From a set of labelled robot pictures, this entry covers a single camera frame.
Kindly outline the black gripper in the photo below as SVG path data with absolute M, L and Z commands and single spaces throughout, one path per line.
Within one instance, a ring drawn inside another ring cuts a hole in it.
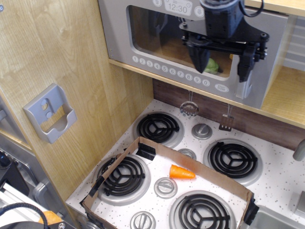
M 266 56 L 269 35 L 249 25 L 245 17 L 258 16 L 264 9 L 262 3 L 254 13 L 248 13 L 243 0 L 202 0 L 205 19 L 182 22 L 182 41 L 187 46 L 195 69 L 203 73 L 208 65 L 210 50 L 227 52 L 239 56 L 237 74 L 239 82 L 248 80 L 255 60 Z M 254 49 L 253 56 L 243 56 L 246 48 Z

